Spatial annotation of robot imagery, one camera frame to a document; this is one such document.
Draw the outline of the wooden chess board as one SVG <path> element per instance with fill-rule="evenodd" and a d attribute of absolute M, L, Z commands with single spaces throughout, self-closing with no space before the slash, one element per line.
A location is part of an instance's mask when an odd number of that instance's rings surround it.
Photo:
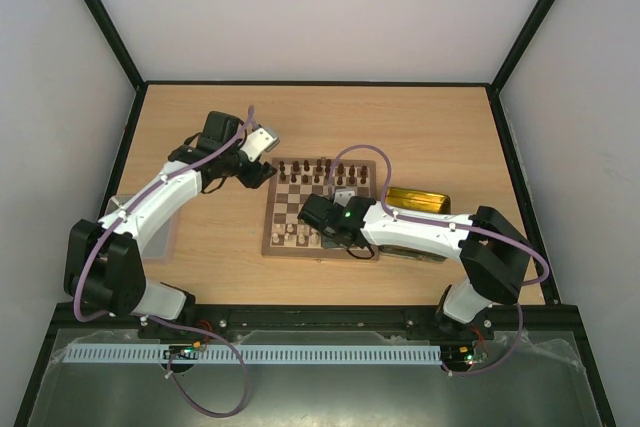
<path fill-rule="evenodd" d="M 339 189 L 355 196 L 377 198 L 376 164 L 370 160 L 290 157 L 273 160 L 277 173 L 269 181 L 262 255 L 265 257 L 376 260 L 378 249 L 345 249 L 320 232 L 339 217 L 344 207 L 333 202 Z"/>

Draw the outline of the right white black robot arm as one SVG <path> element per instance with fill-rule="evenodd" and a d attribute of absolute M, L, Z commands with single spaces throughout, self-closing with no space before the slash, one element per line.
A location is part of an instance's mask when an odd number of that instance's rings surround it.
<path fill-rule="evenodd" d="M 531 256 L 527 239 L 486 206 L 474 214 L 433 214 L 357 195 L 339 201 L 312 194 L 298 219 L 345 249 L 391 246 L 460 263 L 466 278 L 445 289 L 435 314 L 438 331 L 450 339 L 490 305 L 518 302 Z"/>

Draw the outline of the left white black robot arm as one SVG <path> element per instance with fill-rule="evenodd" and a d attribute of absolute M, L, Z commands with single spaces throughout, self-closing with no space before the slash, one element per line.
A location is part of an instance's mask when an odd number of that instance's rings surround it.
<path fill-rule="evenodd" d="M 63 287 L 80 322 L 103 315 L 174 321 L 188 294 L 147 279 L 142 253 L 155 234 L 189 201 L 211 192 L 211 183 L 237 179 L 257 189 L 275 175 L 262 161 L 277 134 L 246 119 L 212 111 L 204 127 L 168 156 L 155 177 L 128 201 L 97 221 L 80 220 L 69 234 Z"/>

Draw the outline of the yellow tin tray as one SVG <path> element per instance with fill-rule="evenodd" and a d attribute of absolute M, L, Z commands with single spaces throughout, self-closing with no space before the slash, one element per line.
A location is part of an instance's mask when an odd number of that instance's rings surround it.
<path fill-rule="evenodd" d="M 429 214 L 450 214 L 451 199 L 449 196 L 420 190 L 390 187 L 387 190 L 386 203 L 398 207 Z M 446 258 L 430 252 L 421 252 L 409 248 L 383 245 L 379 252 L 384 255 L 431 263 L 443 263 Z"/>

